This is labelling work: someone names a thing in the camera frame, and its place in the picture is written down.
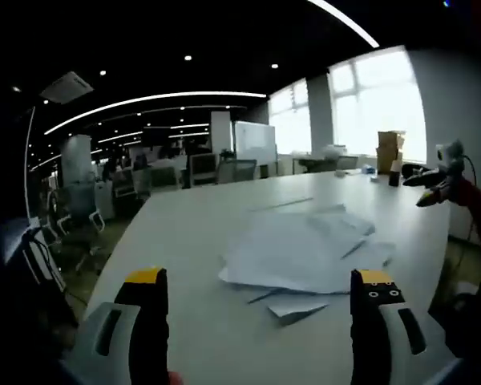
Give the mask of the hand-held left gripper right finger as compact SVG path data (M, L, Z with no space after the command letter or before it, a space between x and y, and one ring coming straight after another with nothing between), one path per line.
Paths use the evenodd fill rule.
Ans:
M426 338L402 291L382 270L351 271L350 314L352 384L444 384L462 362L454 359L428 379L412 379L425 359Z

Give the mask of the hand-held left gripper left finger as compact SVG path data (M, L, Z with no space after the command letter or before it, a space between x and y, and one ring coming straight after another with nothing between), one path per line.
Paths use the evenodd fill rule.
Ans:
M83 322L63 360L80 384L169 384L167 270L129 274Z

